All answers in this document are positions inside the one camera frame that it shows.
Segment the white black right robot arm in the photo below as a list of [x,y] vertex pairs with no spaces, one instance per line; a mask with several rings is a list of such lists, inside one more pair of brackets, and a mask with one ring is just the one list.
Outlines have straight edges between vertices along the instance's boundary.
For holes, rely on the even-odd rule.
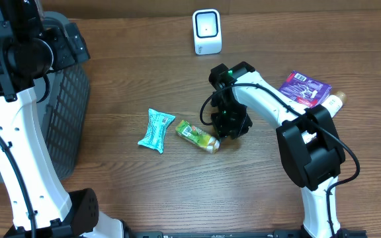
[[339,99],[308,108],[270,86],[255,68],[241,62],[232,68],[220,64],[208,78],[215,88],[210,125],[220,139],[235,139],[252,126],[251,108],[276,131],[282,167],[301,188],[304,205],[302,236],[333,237],[341,226],[335,208],[335,189],[345,161],[332,118]]

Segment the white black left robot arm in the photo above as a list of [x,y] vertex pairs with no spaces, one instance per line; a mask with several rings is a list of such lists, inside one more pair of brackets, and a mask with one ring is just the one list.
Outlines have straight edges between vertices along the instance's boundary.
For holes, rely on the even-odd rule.
[[36,79],[90,58],[77,25],[44,26],[39,1],[0,1],[0,173],[13,211],[8,237],[130,236],[90,188],[67,192],[38,119]]

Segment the red purple tissue pack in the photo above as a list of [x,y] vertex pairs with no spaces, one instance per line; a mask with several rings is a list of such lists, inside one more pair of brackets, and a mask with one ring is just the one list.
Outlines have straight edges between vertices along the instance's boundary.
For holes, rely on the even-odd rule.
[[330,94],[332,86],[292,71],[278,89],[286,97],[310,108],[321,104]]

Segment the white cosmetic tube gold cap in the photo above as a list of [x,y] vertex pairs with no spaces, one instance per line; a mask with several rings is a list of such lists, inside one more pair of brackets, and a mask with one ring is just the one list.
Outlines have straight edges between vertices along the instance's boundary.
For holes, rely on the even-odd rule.
[[[347,95],[342,91],[337,91],[336,93],[329,95],[323,102],[322,106],[328,109],[331,117],[333,118],[345,105],[347,101]],[[304,132],[302,137],[304,143],[309,143],[317,136],[316,133],[310,134],[309,132]]]

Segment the teal snack packet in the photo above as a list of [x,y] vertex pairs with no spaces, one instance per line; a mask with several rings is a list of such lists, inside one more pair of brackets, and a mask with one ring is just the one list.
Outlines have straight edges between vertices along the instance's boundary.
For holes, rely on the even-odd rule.
[[148,109],[148,128],[143,139],[138,145],[157,150],[160,154],[164,150],[164,140],[167,128],[175,120],[174,115]]

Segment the green juice carton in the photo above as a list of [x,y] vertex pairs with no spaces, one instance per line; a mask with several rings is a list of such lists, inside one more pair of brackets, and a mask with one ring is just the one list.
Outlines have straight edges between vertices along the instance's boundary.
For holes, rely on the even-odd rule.
[[209,153],[215,153],[220,148],[217,138],[185,120],[181,120],[175,130],[179,136]]

